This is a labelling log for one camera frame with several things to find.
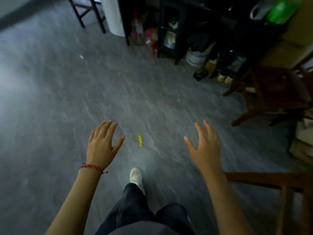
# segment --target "pants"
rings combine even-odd
[[[167,225],[181,235],[195,235],[182,205],[168,204],[154,215],[149,210],[145,195],[134,183],[125,186],[123,197],[115,204],[95,235],[107,235],[119,227],[138,221],[154,221]]]

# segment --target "gray shirt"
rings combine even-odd
[[[109,235],[179,235],[170,227],[151,221],[139,221],[120,227]]]

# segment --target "yellow clip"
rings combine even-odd
[[[142,147],[142,140],[141,140],[141,136],[139,135],[139,136],[138,136],[138,138],[139,138],[139,146],[140,146],[140,147]]]

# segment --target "gray floor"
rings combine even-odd
[[[95,20],[88,14],[84,30],[69,3],[54,0],[0,33],[2,234],[45,232],[85,161],[90,131],[103,120],[118,122],[116,137],[126,139],[100,180],[85,234],[97,230],[135,166],[152,211],[179,202],[197,234],[217,234],[209,193],[183,140],[197,141],[194,122],[203,119],[220,135],[225,171],[303,170],[286,153],[286,124],[269,127],[260,117],[231,127],[245,111],[240,94],[222,97],[225,86],[196,82],[186,62],[175,66],[145,47],[127,47]],[[272,234],[278,192],[234,189],[257,234]]]

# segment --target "wooden chair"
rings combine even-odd
[[[250,78],[252,85],[256,90],[256,99],[258,103],[251,104],[248,100],[250,94],[244,89],[248,112],[235,119],[231,125],[237,126],[245,120],[260,115],[265,111],[284,113],[281,121],[286,115],[299,116],[304,109],[308,109],[311,103],[311,97],[302,81],[292,74],[291,70],[285,68],[275,68],[255,65],[239,80],[233,80],[229,90],[223,96],[228,96],[240,87],[246,85]]]
[[[81,2],[75,2],[73,0],[69,0],[71,6],[73,7],[73,10],[75,12],[75,15],[77,16],[78,18],[78,21],[81,25],[81,27],[83,28],[86,28],[85,27],[85,24],[83,23],[83,20],[82,18],[89,12],[89,11],[94,11],[95,14],[96,14],[96,18],[97,18],[97,21],[100,25],[100,28],[102,30],[102,32],[105,34],[106,31],[105,31],[105,28],[104,28],[104,25],[103,25],[103,21],[105,20],[105,16],[104,17],[100,17],[100,14],[99,14],[99,11],[97,9],[97,5],[101,5],[101,2],[99,1],[95,1],[95,0],[87,0],[87,1],[90,1],[91,3],[91,6],[87,6],[85,5],[84,3],[81,3]],[[80,7],[80,8],[83,8],[83,9],[86,9],[82,14],[79,14],[76,7]]]
[[[313,180],[301,173],[225,173],[227,180],[263,186],[280,190],[281,210],[277,220],[276,235],[286,233],[286,225],[291,221],[293,193],[303,194],[303,235],[313,235]]]

